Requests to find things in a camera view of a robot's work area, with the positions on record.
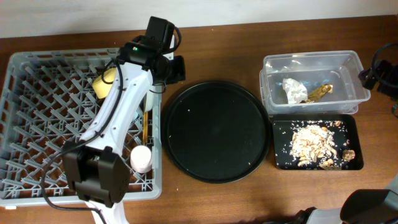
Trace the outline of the yellow plastic bowl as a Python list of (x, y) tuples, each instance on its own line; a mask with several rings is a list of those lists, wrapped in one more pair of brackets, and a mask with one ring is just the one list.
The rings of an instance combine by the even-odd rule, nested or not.
[(92, 86), (96, 96), (99, 99), (107, 97), (112, 87), (115, 76), (116, 76), (116, 68), (110, 68), (104, 72), (103, 74), (104, 80), (102, 79), (102, 76), (99, 76), (94, 80)]

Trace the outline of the pink plastic cup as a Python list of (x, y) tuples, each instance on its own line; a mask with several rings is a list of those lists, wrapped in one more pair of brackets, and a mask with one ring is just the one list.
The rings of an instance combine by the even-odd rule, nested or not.
[(134, 147), (131, 150), (130, 164), (136, 172), (149, 172), (152, 169), (152, 151), (144, 145)]

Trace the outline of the white paper napkin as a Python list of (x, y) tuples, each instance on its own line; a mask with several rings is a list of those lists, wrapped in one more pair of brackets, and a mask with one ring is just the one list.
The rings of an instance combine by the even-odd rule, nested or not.
[(288, 104), (299, 104), (308, 100), (308, 91), (304, 84), (292, 78), (284, 78), (282, 81)]

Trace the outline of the peanut shells and rice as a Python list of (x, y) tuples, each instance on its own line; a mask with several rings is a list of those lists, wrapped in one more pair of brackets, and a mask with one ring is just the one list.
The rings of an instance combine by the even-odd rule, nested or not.
[(362, 162), (342, 120), (276, 121), (275, 161), (283, 170), (349, 170)]

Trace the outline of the pale grey round plate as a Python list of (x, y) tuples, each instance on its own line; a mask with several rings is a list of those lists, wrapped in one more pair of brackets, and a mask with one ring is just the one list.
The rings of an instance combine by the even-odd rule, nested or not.
[(154, 93), (151, 91), (148, 91), (145, 95), (144, 99), (144, 112), (149, 112), (150, 110), (153, 109), (154, 105)]

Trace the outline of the light blue plastic cup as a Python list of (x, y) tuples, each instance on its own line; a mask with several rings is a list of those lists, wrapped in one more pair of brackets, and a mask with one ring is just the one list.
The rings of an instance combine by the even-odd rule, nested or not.
[(139, 113), (136, 111), (134, 113), (134, 116), (133, 116), (132, 120), (135, 121), (138, 118), (138, 116), (139, 116)]

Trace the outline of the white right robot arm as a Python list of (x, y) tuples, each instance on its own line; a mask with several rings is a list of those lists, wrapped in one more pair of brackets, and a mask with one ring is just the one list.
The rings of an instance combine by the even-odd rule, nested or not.
[[(378, 59), (382, 51), (396, 46), (394, 42), (378, 49), (371, 67), (359, 73), (358, 78), (365, 89), (372, 90), (377, 85), (378, 92), (397, 98), (397, 65)], [(341, 208), (322, 210), (310, 207), (301, 210), (291, 223), (397, 223), (397, 177), (385, 189), (354, 191)]]

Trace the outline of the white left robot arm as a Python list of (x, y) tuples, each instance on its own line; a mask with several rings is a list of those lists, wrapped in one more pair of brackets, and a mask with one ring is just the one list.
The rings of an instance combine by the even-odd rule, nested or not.
[(126, 223), (122, 199), (128, 190), (130, 168), (122, 159), (124, 141), (141, 101), (156, 85), (185, 79), (182, 56), (173, 36), (179, 29), (166, 19), (150, 17), (144, 35), (119, 49), (112, 63), (116, 76), (100, 111), (78, 142), (62, 147), (68, 186), (84, 201), (96, 223)]

